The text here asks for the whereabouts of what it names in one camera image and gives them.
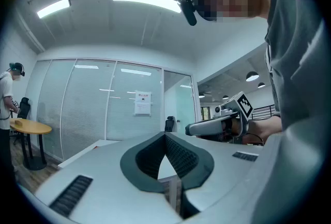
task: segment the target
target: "round wooden table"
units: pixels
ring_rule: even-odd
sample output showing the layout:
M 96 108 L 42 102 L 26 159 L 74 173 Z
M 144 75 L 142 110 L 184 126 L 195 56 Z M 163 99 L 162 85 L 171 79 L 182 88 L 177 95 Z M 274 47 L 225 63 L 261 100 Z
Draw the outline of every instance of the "round wooden table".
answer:
M 19 120 L 22 123 L 22 126 L 19 126 L 15 124 L 15 121 Z M 43 145 L 42 145 L 42 135 L 48 134 L 52 131 L 52 128 L 48 125 L 27 120 L 27 119 L 21 119 L 21 118 L 12 118 L 10 120 L 10 127 L 14 130 L 16 130 L 21 139 L 21 145 L 22 145 L 22 152 L 23 152 L 23 164 L 24 166 L 33 171 L 38 171 L 46 167 L 47 162 L 45 160 L 45 155 L 43 152 Z M 27 139 L 27 146 L 29 149 L 29 156 L 26 154 L 25 149 L 25 143 L 24 143 L 24 133 L 26 134 Z M 32 149 L 31 149 L 31 141 L 30 141 L 30 134 L 38 135 L 39 137 L 39 147 L 40 147 L 40 155 L 41 157 L 34 157 L 32 155 Z

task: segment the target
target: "robotic arm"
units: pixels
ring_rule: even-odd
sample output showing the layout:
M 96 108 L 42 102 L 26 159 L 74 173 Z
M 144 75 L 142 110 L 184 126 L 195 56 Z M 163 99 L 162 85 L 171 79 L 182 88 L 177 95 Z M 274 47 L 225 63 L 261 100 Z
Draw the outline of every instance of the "robotic arm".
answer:
M 224 137 L 222 123 L 225 123 L 225 130 L 231 134 L 233 143 L 241 144 L 242 136 L 248 130 L 248 117 L 253 111 L 253 107 L 248 102 L 244 92 L 240 92 L 227 100 L 224 104 L 216 107 L 216 113 L 219 117 L 187 125 L 185 134 L 188 136 L 200 136 L 204 139 L 227 142 L 229 138 Z M 232 118 L 239 119 L 240 133 L 233 135 L 231 133 Z

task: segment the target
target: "white table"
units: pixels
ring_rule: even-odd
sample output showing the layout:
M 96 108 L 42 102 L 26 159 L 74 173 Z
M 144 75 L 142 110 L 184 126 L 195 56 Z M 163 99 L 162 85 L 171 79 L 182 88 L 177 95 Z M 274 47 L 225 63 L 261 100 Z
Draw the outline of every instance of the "white table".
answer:
M 106 146 L 106 145 L 113 144 L 113 143 L 116 143 L 116 142 L 118 142 L 118 141 L 116 141 L 116 140 L 101 140 L 100 139 L 100 140 L 94 142 L 92 145 L 88 146 L 87 148 L 83 149 L 81 152 L 78 152 L 76 155 L 73 155 L 71 158 L 69 158 L 69 159 L 65 160 L 64 162 L 60 163 L 58 166 L 60 168 L 64 168 L 65 166 L 72 163 L 74 160 L 77 160 L 79 157 L 81 157 L 85 153 L 93 150 L 95 147 Z
M 76 155 L 73 155 L 71 158 L 60 163 L 58 166 L 60 168 L 64 168 L 65 166 L 72 163 L 74 160 L 77 160 L 79 157 L 81 157 L 85 153 L 93 150 L 95 147 L 106 146 L 106 145 L 113 144 L 116 142 L 118 142 L 118 141 L 116 141 L 116 140 L 98 140 L 98 141 L 94 142 L 92 145 L 83 149 L 81 152 L 78 152 Z M 163 179 L 163 178 L 167 178 L 167 177 L 174 176 L 174 175 L 176 175 L 176 172 L 175 172 L 174 168 L 171 166 L 168 158 L 165 156 L 160 165 L 158 179 Z

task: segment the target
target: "table leg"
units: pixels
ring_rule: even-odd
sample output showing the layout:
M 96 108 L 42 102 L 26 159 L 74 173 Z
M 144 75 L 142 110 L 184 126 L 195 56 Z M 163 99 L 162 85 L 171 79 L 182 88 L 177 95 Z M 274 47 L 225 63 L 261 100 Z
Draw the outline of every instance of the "table leg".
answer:
M 26 140 L 27 140 L 27 147 L 29 148 L 29 155 L 30 155 L 30 158 L 33 159 L 32 149 L 31 149 L 30 134 L 26 134 Z
M 27 154 L 26 154 L 26 149 L 25 149 L 24 133 L 19 132 L 19 134 L 20 134 L 20 139 L 21 139 L 24 163 L 25 163 L 25 166 L 29 169 L 30 164 L 29 164 L 29 160 L 27 159 Z
M 42 145 L 42 135 L 39 135 L 39 146 L 40 146 L 40 155 L 42 159 L 42 163 L 46 164 L 45 154 L 43 152 L 43 145 Z

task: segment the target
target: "table surface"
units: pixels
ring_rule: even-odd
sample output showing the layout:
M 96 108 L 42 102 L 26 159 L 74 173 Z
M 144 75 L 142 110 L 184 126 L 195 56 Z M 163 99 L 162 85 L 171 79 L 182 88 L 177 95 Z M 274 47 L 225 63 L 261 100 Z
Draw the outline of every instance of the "table surface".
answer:
M 18 126 L 17 124 L 15 124 L 16 120 L 22 122 L 23 125 Z M 48 125 L 21 118 L 12 118 L 10 120 L 10 127 L 18 132 L 22 132 L 26 134 L 36 134 L 36 135 L 48 134 L 52 131 L 52 128 Z
M 87 148 L 83 149 L 82 151 L 78 152 L 76 155 L 73 155 L 71 158 L 69 158 L 69 159 L 65 160 L 64 162 L 60 163 L 58 166 L 60 168 L 64 168 L 65 166 L 72 163 L 74 160 L 77 160 L 79 157 L 81 157 L 85 153 L 93 150 L 95 147 L 106 146 L 106 145 L 113 144 L 113 143 L 116 143 L 116 142 L 118 142 L 118 141 L 100 139 L 100 140 L 94 142 L 92 145 L 88 146 Z

